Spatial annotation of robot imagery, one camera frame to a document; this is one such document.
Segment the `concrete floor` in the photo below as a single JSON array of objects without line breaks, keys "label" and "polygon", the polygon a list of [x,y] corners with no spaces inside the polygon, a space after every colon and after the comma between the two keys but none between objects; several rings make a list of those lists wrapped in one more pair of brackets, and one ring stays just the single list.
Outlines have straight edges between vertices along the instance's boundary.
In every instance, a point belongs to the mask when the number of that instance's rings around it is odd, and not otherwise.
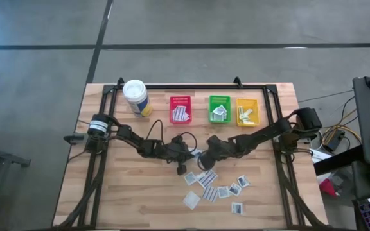
[{"label": "concrete floor", "polygon": [[[0,0],[0,45],[95,44],[106,0]],[[104,44],[370,42],[370,0],[115,0]],[[0,230],[49,227],[93,51],[0,51],[0,150],[13,166],[0,196]],[[370,76],[370,48],[102,51],[95,83],[294,82],[299,101],[351,90]],[[304,101],[324,126],[353,94]],[[347,111],[355,104],[350,104]],[[358,123],[351,123],[358,129]],[[327,203],[330,223],[349,208]]]}]

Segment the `plastic bin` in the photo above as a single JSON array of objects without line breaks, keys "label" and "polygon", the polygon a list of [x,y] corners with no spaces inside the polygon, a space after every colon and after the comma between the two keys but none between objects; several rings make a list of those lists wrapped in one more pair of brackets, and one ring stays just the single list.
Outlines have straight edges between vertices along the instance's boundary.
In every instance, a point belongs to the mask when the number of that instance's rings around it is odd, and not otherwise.
[{"label": "plastic bin", "polygon": [[[223,105],[227,111],[227,118],[223,121],[215,121],[211,120],[211,112],[215,110],[215,108]],[[231,122],[232,118],[232,111],[231,111],[231,97],[229,96],[210,96],[209,97],[209,113],[208,113],[209,122],[211,123],[229,123]]]},{"label": "plastic bin", "polygon": [[[239,118],[239,109],[238,109],[239,106],[243,107],[244,112],[247,111],[248,109],[252,109],[252,112],[248,115],[248,117],[249,120],[254,124],[242,123],[242,120]],[[245,99],[245,98],[236,99],[236,124],[238,126],[258,126],[260,124],[260,115],[257,99]]]},{"label": "plastic bin", "polygon": [[[185,112],[189,115],[187,121],[174,121],[173,110],[177,106],[185,106]],[[192,121],[191,96],[171,96],[170,97],[170,122],[173,124],[189,124]]]}]

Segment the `green bin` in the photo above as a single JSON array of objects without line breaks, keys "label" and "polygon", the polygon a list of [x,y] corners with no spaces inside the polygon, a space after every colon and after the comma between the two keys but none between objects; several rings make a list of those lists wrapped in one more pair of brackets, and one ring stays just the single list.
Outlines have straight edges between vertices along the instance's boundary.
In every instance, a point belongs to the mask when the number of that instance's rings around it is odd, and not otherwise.
[{"label": "green bin", "polygon": [[[215,108],[223,105],[227,111],[227,117],[223,121],[212,120],[211,113]],[[229,123],[231,122],[231,97],[229,96],[210,96],[209,97],[209,113],[208,118],[211,123]]]}]

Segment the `wooden table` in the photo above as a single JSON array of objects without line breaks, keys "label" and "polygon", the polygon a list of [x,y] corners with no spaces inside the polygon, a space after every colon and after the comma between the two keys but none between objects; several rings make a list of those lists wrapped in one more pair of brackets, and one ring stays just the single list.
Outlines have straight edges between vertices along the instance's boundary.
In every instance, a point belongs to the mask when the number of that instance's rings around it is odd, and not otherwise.
[{"label": "wooden table", "polygon": [[[298,108],[292,83],[277,83],[283,115],[287,116]],[[88,84],[84,93],[79,119],[89,122],[93,114],[98,113],[103,84]],[[153,107],[151,116],[136,118],[118,92],[116,113],[120,123],[129,124],[133,131],[145,137],[151,124],[156,119],[164,123],[164,139],[168,142],[175,135],[184,131],[193,133],[198,139],[198,149],[206,149],[206,140],[212,135],[226,140],[242,133],[252,133],[268,125],[265,102],[261,90],[149,90]],[[192,101],[192,122],[188,125],[173,125],[169,122],[169,97],[189,95]],[[211,124],[208,121],[208,103],[210,95],[232,97],[232,121],[229,124]],[[254,128],[236,125],[236,98],[258,99],[260,106],[260,125]],[[86,133],[87,125],[78,123],[76,132]],[[151,138],[160,139],[160,128],[156,125]],[[194,141],[184,136],[188,146]],[[71,155],[83,150],[82,144],[73,146]],[[73,210],[84,189],[88,154],[73,159],[68,163],[54,225],[61,223]],[[188,172],[202,172],[195,160],[187,163]],[[295,154],[295,173],[299,192],[309,208],[324,223],[327,223],[321,193],[316,181],[311,156],[307,153]],[[153,229],[225,229],[225,228],[285,228],[283,206],[279,191],[278,176],[275,167],[274,152],[271,142],[260,144],[252,153],[241,159],[229,158],[217,162],[213,170],[218,174],[214,186],[236,183],[240,175],[245,175],[251,182],[243,189],[239,197],[232,196],[217,199],[211,203],[201,199],[194,210],[182,203],[190,191],[202,196],[203,188],[195,183],[187,186],[183,176],[176,174],[177,164],[167,164],[164,160],[145,159],[136,150],[122,141],[111,141],[102,194],[98,212],[97,228],[153,228]],[[231,213],[231,202],[242,202],[244,215]],[[293,200],[290,200],[292,215]]]}]

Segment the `yellow bin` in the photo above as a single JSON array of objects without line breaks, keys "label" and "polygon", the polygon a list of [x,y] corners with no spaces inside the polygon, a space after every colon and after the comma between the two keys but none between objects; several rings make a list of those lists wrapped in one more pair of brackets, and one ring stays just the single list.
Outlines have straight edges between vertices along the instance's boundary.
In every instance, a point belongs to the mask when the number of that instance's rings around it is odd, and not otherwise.
[{"label": "yellow bin", "polygon": [[[239,106],[243,107],[244,112],[246,112],[248,109],[252,110],[248,117],[249,120],[253,122],[253,124],[244,124],[243,121],[239,118]],[[260,124],[260,113],[257,99],[236,99],[236,124],[238,126],[258,126]]]}]

